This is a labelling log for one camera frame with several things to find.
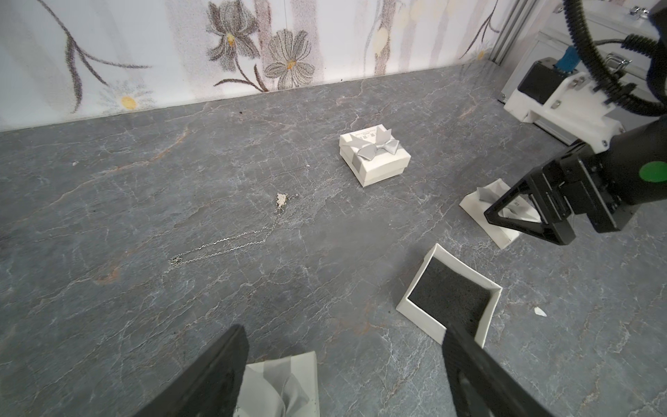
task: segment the yellow flower center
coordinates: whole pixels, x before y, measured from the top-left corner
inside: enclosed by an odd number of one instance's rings
[[[137,102],[134,101],[134,99],[128,95],[121,98],[121,104],[123,105],[124,108],[128,110],[134,110],[137,108]]]

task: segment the gray ribbon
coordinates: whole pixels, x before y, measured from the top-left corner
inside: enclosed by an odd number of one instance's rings
[[[480,197],[480,201],[484,201],[485,203],[490,204],[495,203],[502,196],[501,194],[496,193],[494,190],[485,187],[477,187],[477,194]],[[518,201],[514,200],[502,210],[501,216],[508,219],[521,220],[522,217],[528,214],[528,210],[528,207],[524,207],[520,205]]]
[[[247,367],[243,385],[252,392],[244,392],[242,386],[237,405],[252,417],[290,417],[310,401],[299,380],[291,373],[291,357],[264,362],[263,374]],[[275,404],[275,408],[260,410],[257,405],[262,401]]]
[[[354,157],[352,158],[352,166],[354,166],[357,171],[360,171],[362,168],[362,158],[367,161],[372,161],[375,156],[385,152],[395,155],[399,148],[401,148],[399,141],[392,138],[391,129],[382,131],[378,128],[376,130],[375,143],[360,139],[352,133],[350,134],[350,137],[352,140],[341,146],[350,146],[359,149],[354,153]]]

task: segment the gray flower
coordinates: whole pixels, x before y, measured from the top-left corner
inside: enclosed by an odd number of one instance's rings
[[[217,47],[209,49],[211,61],[220,61],[223,69],[236,72],[237,55],[259,58],[259,51],[248,35],[257,31],[257,19],[241,0],[209,2],[210,25],[207,31],[220,36]]]
[[[310,42],[305,40],[308,32],[299,31],[296,38],[283,29],[271,38],[269,51],[276,61],[264,69],[264,75],[278,78],[278,89],[301,87],[313,81],[315,67],[302,62],[310,54]]]

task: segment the white mounting bracket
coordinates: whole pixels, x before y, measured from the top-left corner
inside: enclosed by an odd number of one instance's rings
[[[542,105],[521,91],[514,90],[505,110],[524,123],[544,119],[588,143],[595,153],[609,149],[611,138],[625,132],[623,125],[605,115],[616,108],[603,91],[593,91],[587,73],[571,75],[558,86]]]

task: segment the gift box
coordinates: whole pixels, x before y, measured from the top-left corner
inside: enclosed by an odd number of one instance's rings
[[[396,310],[442,343],[444,323],[458,322],[484,347],[502,287],[436,244]]]
[[[340,155],[362,187],[403,172],[410,154],[383,125],[340,135]]]
[[[484,217],[484,212],[509,190],[510,186],[502,179],[497,179],[486,187],[478,187],[477,191],[468,194],[459,204],[484,229],[500,249],[505,249],[522,233],[489,224]],[[509,203],[503,209],[501,216],[529,222],[541,221],[538,211],[521,196]]]
[[[319,417],[315,352],[245,367],[234,417]]]

